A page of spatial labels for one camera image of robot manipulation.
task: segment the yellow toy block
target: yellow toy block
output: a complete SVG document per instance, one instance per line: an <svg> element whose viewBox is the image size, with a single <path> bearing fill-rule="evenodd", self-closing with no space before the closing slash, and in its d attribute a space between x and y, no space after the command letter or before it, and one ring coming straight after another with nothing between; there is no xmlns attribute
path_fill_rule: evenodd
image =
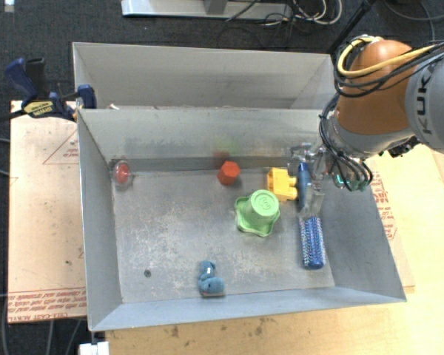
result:
<svg viewBox="0 0 444 355"><path fill-rule="evenodd" d="M283 202L297 198L296 177L290 177L287 169L272 168L266 178L268 190L275 194L278 201Z"/></svg>

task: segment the black carpet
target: black carpet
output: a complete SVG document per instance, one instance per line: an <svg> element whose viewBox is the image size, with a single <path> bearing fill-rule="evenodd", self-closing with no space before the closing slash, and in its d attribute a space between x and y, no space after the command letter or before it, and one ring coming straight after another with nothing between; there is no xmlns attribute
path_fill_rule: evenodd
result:
<svg viewBox="0 0 444 355"><path fill-rule="evenodd" d="M74 41L157 44L177 47L258 49L284 52L325 53L364 0L343 0L343 16L332 26L309 22L291 29L267 29L249 21L225 22L200 18L123 18L121 0L15 0L15 12L4 12L0 0L0 116L8 113L8 101L22 98L4 77L13 59L46 58L47 79L52 90L73 91L71 44ZM418 1L386 0L407 16L426 17ZM444 0L424 0L431 16L444 13ZM371 34L404 41L418 47L431 40L427 21L402 18L378 0L351 31L349 38ZM444 39L444 19L434 22L434 36ZM10 137L8 122L0 124L0 138ZM0 143L0 169L9 168L9 146ZM0 293L7 290L8 179L0 175ZM0 354L1 313L0 300ZM64 354L75 320L56 321L52 354ZM44 354L49 323L11 325L7 341L11 354ZM74 343L90 341L85 322Z"/></svg>

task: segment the metal stand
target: metal stand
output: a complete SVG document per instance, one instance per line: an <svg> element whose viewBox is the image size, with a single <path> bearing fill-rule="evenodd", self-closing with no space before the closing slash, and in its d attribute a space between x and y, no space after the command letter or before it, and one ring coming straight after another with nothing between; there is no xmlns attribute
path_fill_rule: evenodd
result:
<svg viewBox="0 0 444 355"><path fill-rule="evenodd" d="M246 9L254 0L122 0L123 16L177 16L199 18L231 18ZM276 13L289 16L286 4L255 3L237 18L279 19Z"/></svg>

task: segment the yellow wire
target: yellow wire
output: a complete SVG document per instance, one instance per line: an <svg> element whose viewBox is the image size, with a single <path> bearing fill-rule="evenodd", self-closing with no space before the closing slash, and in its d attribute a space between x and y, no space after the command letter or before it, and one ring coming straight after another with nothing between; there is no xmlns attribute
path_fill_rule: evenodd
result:
<svg viewBox="0 0 444 355"><path fill-rule="evenodd" d="M345 49L344 51L342 51L342 53L340 54L339 60L337 62L337 70L338 72L343 75L346 76L348 78L356 78L357 76L364 76L369 74L370 72L374 72L374 71L378 71L386 66L389 66L391 64L396 64L397 62L400 61L405 61L407 59L411 59L411 58L416 58L418 55L421 55L425 52L427 52L429 49L431 49L432 47L434 47L434 45L431 46L426 46L426 47L422 47L421 49L415 50L415 51L411 51L409 53L406 54L402 54L399 56L396 56L392 59L389 59L387 61L383 61L377 64L374 64L373 66L361 69L361 70L357 70L357 71L348 71L345 70L343 68L343 62L345 61L347 55L359 44L361 43L365 43L365 42L376 42L376 41L382 41L383 38L381 37L373 37L373 36L368 36L368 37L362 37L359 39L356 39L355 41L351 42Z"/></svg>

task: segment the gray metal bin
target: gray metal bin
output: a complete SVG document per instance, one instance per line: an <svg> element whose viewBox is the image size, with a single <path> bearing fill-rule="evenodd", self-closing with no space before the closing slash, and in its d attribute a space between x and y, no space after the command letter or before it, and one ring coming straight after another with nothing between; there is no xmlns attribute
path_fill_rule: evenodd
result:
<svg viewBox="0 0 444 355"><path fill-rule="evenodd" d="M100 104L78 114L91 331L405 300L370 189L351 193L323 181L328 262L321 270L302 267L292 201L280 203L280 219L268 237L236 226L235 200L266 188L266 173L286 166L291 146L318 143L315 104L332 95L319 81L329 74L328 57L98 44L75 44L74 51L76 85L93 85ZM223 67L240 57L246 62ZM168 58L184 66L164 72L156 59ZM300 61L317 66L304 70ZM196 75L198 66L205 72ZM266 89L268 104L253 88L264 88L260 74L267 67L284 83L277 72L304 71ZM108 104L120 110L103 109ZM111 173L121 159L134 174L125 190L115 187ZM216 177L226 159L241 167L231 186ZM225 296L200 295L202 260L216 263Z"/></svg>

